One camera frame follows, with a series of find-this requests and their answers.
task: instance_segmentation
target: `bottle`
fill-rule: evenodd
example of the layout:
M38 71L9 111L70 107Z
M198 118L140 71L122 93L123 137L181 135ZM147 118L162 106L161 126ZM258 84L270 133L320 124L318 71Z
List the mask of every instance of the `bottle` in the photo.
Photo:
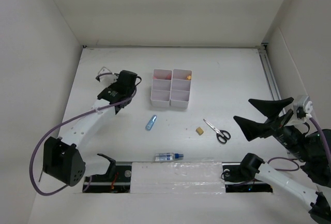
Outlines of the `bottle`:
M166 161L174 161L180 158L184 158L184 154L179 153L158 153L155 154L156 162L166 162Z

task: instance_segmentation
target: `white wall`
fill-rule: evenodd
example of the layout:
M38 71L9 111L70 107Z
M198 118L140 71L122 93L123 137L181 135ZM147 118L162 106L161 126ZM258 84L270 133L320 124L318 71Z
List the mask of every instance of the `white wall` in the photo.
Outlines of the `white wall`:
M0 222L22 224L32 150L63 117L81 48L53 0L0 0L0 13Z
M292 0L267 51L282 97L308 94L320 124L330 128L330 0Z
M54 0L89 46L261 44L283 0Z

